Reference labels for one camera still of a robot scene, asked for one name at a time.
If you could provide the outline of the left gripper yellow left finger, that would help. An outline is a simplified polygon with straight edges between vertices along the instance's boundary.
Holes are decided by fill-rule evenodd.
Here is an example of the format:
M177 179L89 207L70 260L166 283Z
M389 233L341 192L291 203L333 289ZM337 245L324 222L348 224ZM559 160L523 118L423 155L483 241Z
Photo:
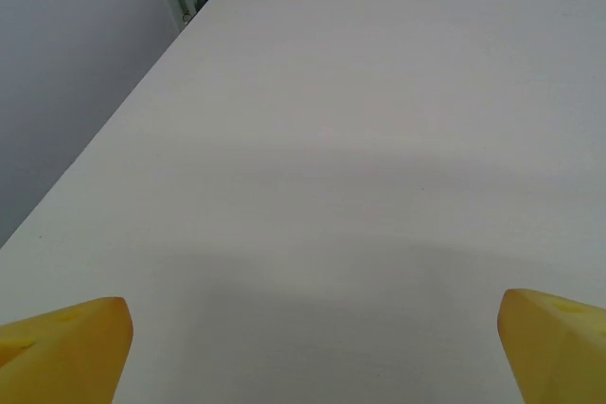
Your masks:
M122 297L0 325L0 404L112 404L133 335Z

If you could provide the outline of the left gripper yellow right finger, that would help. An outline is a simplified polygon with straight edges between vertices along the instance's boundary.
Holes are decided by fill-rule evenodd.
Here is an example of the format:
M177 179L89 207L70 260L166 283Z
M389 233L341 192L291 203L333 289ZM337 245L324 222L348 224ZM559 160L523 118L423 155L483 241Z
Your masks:
M606 308L510 289L497 330L525 404L606 404Z

